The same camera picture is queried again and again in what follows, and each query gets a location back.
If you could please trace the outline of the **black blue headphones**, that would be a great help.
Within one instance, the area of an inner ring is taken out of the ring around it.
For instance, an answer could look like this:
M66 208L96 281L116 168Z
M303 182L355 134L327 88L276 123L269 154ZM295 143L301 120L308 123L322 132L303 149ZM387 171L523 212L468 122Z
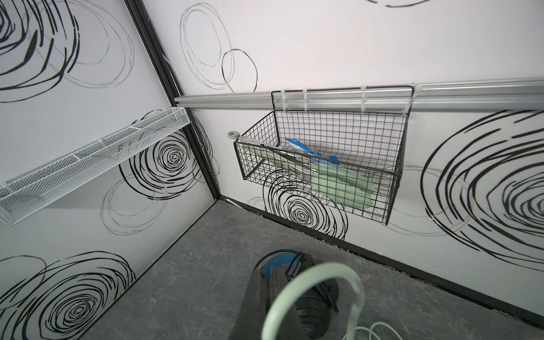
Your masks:
M264 310L269 310L287 283L321 263L311 254L294 249L279 249L260 258L254 270L264 279ZM335 279L318 283L299 297L294 310L308 339L324 337L330 327L332 313L339 311L338 299L339 287Z

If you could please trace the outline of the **aluminium wall rail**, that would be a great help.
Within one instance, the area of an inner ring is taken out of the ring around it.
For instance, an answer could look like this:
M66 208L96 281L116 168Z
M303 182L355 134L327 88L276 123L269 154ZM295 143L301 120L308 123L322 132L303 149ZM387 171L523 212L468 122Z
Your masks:
M543 109L543 79L360 86L179 96L186 109L404 113Z

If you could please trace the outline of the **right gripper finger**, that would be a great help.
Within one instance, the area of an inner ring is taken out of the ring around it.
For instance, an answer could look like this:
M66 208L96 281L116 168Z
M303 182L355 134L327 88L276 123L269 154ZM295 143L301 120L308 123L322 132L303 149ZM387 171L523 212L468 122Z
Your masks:
M269 287L261 271L253 271L228 339L261 339L269 308Z

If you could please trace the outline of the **mint green headphones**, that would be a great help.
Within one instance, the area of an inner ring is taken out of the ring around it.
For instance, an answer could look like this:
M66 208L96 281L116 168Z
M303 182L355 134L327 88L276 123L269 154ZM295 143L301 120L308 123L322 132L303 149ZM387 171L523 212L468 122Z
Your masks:
M380 337L374 331L374 328L377 326L387 327L398 339L402 338L393 327L385 322L375 322L370 327L358 325L358 319L363 311L366 300L364 285L358 274L352 268L343 263L335 262L327 262L314 266L311 269L304 271L283 288L266 314L261 331L261 338L276 339L283 320L290 308L295 304L296 300L307 290L310 290L318 283L328 279L343 279L351 285L352 290L354 291L354 301L351 305L347 331L343 336L344 339L354 339L358 330L368 332L369 339L379 339Z

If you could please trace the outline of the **green item in basket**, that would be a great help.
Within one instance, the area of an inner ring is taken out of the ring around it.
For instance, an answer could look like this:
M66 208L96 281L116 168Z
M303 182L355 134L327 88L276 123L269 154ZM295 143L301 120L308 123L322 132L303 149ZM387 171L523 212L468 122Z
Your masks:
M341 166L336 157L327 158L293 138L287 139L286 149L251 137L239 136L237 140L249 153L287 171L335 203L360 211L373 207L374 184Z

